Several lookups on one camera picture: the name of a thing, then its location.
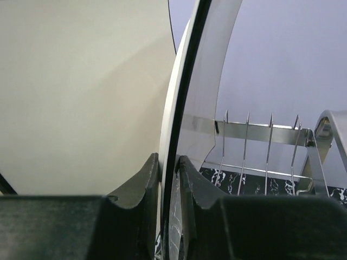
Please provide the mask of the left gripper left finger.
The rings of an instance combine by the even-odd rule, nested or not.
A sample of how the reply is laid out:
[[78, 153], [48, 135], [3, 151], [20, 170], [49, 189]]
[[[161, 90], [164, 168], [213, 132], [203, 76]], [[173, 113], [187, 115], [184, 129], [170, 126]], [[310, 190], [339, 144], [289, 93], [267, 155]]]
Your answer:
[[106, 196], [1, 196], [1, 259], [154, 259], [158, 154]]

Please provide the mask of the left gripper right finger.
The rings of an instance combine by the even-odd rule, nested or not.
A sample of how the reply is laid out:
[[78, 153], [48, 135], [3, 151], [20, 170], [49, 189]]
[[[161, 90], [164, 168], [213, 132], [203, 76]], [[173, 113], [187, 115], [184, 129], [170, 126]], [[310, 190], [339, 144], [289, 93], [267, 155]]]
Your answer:
[[179, 159], [185, 259], [346, 259], [346, 210], [319, 196], [235, 196]]

